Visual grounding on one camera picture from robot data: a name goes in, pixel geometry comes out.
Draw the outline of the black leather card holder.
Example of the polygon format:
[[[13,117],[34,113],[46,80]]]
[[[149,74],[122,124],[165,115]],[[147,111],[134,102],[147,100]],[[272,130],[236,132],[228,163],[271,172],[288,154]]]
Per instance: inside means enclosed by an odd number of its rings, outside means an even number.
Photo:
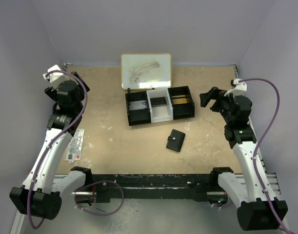
[[[167,139],[166,148],[179,153],[181,151],[185,136],[185,133],[173,129]]]

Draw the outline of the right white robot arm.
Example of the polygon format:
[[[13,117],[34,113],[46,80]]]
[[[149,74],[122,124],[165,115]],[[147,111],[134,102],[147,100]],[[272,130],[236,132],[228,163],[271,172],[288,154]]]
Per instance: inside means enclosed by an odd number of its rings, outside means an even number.
[[[276,230],[280,227],[288,207],[280,200],[267,178],[261,163],[257,139],[249,124],[252,102],[245,96],[234,96],[213,87],[200,94],[200,105],[221,114],[225,121],[224,134],[240,164],[244,184],[234,173],[222,172],[210,178],[210,187],[224,190],[237,208],[237,218],[244,231]]]

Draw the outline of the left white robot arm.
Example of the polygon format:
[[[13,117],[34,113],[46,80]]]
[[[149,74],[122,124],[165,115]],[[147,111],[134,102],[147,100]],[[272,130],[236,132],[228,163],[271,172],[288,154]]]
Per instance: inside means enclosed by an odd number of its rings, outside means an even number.
[[[77,188],[88,191],[93,186],[91,170],[81,167],[54,183],[61,157],[82,120],[89,87],[76,72],[54,68],[43,76],[50,82],[45,93],[55,102],[45,140],[27,178],[11,189],[9,197],[21,214],[52,220],[60,211],[63,193]]]

